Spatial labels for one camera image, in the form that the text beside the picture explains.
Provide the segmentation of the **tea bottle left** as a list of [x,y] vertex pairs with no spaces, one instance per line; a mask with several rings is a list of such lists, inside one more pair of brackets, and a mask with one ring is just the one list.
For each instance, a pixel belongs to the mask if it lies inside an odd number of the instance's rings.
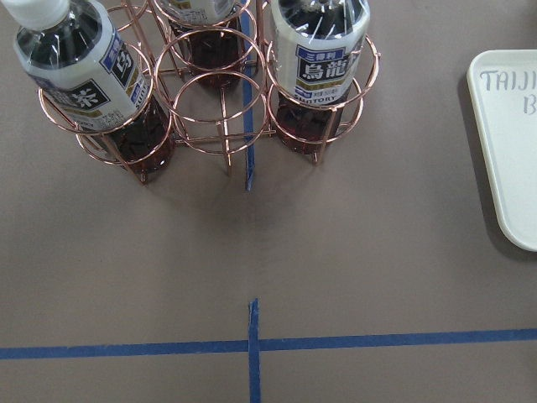
[[98,1],[5,1],[24,72],[85,131],[108,133],[137,173],[172,155],[167,116]]

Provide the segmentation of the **tea bottle back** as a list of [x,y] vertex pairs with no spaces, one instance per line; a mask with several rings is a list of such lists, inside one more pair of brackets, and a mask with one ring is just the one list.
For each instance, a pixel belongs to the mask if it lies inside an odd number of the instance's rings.
[[[158,1],[157,4],[169,16],[169,26],[176,36],[214,24],[237,31],[241,29],[240,19],[234,15],[237,7],[233,1]],[[209,70],[241,70],[239,59],[244,55],[244,47],[235,34],[202,30],[176,45],[184,60],[190,62],[192,76]]]

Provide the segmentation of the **cream bear tray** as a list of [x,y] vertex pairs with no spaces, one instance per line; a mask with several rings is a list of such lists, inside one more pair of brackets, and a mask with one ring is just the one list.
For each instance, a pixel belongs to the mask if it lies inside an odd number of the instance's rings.
[[505,237],[536,250],[536,51],[488,50],[467,70],[493,204]]

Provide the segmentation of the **tea bottle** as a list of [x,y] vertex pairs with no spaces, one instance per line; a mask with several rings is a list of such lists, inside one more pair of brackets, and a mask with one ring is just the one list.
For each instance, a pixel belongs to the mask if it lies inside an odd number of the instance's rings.
[[[237,31],[241,29],[240,19],[234,15],[237,7],[233,1],[158,1],[157,4],[169,16],[169,26],[176,36],[214,24]],[[184,60],[190,62],[192,76],[209,70],[241,70],[239,59],[244,55],[244,47],[235,34],[202,30],[176,45]]]
[[282,93],[276,114],[281,141],[313,154],[331,117],[313,107],[345,102],[370,22],[366,1],[272,1],[275,75],[298,105]]
[[98,1],[5,1],[24,72],[85,131],[108,133],[137,173],[172,155],[167,116]]

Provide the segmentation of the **tea bottle middle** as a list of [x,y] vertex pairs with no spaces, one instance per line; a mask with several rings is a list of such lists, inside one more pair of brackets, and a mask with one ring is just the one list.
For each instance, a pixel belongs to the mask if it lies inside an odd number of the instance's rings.
[[345,102],[370,22],[366,1],[272,1],[275,75],[298,105],[282,93],[276,114],[281,141],[313,154],[331,117],[313,107]]

